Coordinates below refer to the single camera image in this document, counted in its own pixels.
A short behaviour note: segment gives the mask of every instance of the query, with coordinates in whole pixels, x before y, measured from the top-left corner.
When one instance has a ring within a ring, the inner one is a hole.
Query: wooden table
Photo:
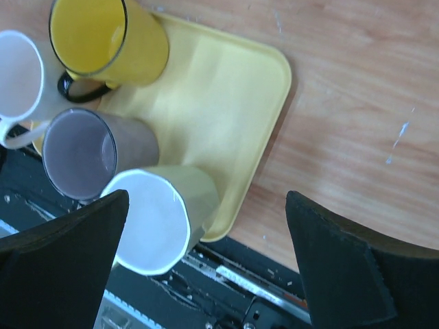
[[[0,29],[47,37],[51,0],[3,0]],[[142,0],[271,44],[295,84],[230,235],[297,270],[297,190],[384,234],[439,249],[439,2]]]

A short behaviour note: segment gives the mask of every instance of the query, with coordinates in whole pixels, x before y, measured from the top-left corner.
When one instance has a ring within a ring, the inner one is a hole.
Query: screw
[[[251,324],[250,322],[247,322],[246,324],[244,324],[244,326],[242,328],[243,329],[256,329],[254,324]]]

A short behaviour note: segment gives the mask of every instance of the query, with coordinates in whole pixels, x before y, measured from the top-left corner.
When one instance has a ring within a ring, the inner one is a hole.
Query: cup
[[[150,84],[168,59],[165,30],[135,0],[55,0],[49,34],[67,68],[58,90],[74,103],[101,97],[120,84]],[[105,84],[85,95],[70,95],[80,78]]]
[[[72,106],[59,95],[56,82],[64,67],[48,41],[31,40],[25,34],[0,32],[0,144],[19,149],[40,137],[57,114]],[[21,121],[42,123],[31,132],[8,138]]]
[[[168,272],[195,247],[220,204],[212,179],[195,167],[124,171],[101,197],[118,189],[128,191],[130,209],[113,266],[144,276]]]
[[[144,123],[72,108],[47,128],[43,164],[55,188],[72,199],[93,201],[113,176],[158,163],[158,144]]]

